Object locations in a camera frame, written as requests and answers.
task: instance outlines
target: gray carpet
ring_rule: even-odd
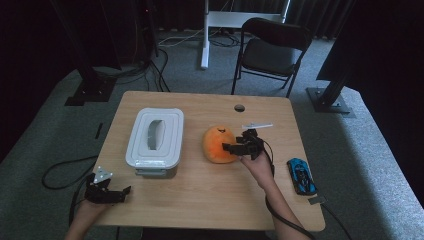
[[[182,34],[185,33],[172,32],[160,37]],[[212,45],[209,68],[201,70],[201,46],[198,41],[185,41],[162,47],[169,56],[163,72],[167,85],[173,92],[229,94],[237,48]],[[360,94],[348,88],[341,94],[355,118],[316,113],[313,109],[305,89],[328,85],[315,79],[331,46],[332,42],[314,40],[290,96],[315,182],[353,239],[424,239],[423,208]],[[154,62],[161,68],[164,53],[160,52]],[[285,96],[280,83],[245,76],[238,82],[236,94]],[[151,68],[145,76],[121,78],[109,102],[86,103],[82,107],[64,106],[81,81],[77,71],[56,86],[0,165],[0,239],[63,238],[77,184],[48,190],[41,184],[43,173],[55,163],[97,155],[122,94],[127,90],[156,91],[155,79]],[[104,127],[96,138],[100,123]],[[93,161],[54,170],[46,180],[54,186],[66,184]],[[323,212],[326,228],[314,235],[318,239],[347,239],[335,219]],[[114,227],[95,226],[86,239],[115,239],[115,231]],[[141,231],[140,227],[122,228],[120,239],[139,239]]]

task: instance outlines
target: chair backrest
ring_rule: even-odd
[[[306,51],[312,42],[311,32],[301,26],[279,23],[264,18],[251,18],[242,26],[245,32],[273,45]]]

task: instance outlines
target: human arm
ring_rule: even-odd
[[[80,203],[65,240],[82,240],[96,219],[109,208],[108,204],[96,204],[88,200]]]
[[[267,156],[262,152],[255,160],[250,160],[249,157],[240,157],[241,162],[249,169],[250,173],[258,182],[258,185],[265,191],[265,195],[268,199],[269,204],[281,217],[296,224],[299,227],[303,227],[302,224],[294,215],[286,199],[278,188],[277,183],[271,172],[270,163]],[[308,236],[299,232],[298,230],[288,226],[280,220],[273,217],[275,231],[279,240],[307,240],[310,239]]]

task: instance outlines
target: black stand base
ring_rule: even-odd
[[[331,106],[327,106],[325,104],[322,104],[320,101],[320,98],[324,93],[325,88],[306,88],[306,91],[309,94],[309,98],[311,99],[316,112],[340,113],[345,118],[356,117],[352,109],[346,106],[346,103],[343,100],[342,96],[337,97],[336,101],[334,101]]]
[[[104,80],[94,91],[87,91],[86,83],[82,81],[74,96],[66,100],[65,106],[84,106],[85,102],[108,102],[116,80],[116,78]]]

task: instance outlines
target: tabletop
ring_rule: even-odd
[[[241,104],[244,112],[235,111]],[[125,161],[131,131],[143,108],[178,108],[184,113],[184,132],[177,174],[170,179],[135,175]],[[236,136],[249,123],[272,123],[257,129],[272,148],[275,180],[303,226],[325,227],[319,204],[295,193],[286,162],[305,161],[306,154],[290,100],[281,97],[192,93],[126,92],[105,139],[96,167],[113,173],[109,190],[131,186],[124,203],[116,204],[97,221],[99,225],[272,230],[272,217],[263,190],[239,161],[215,164],[206,159],[202,139],[206,130],[224,125]]]

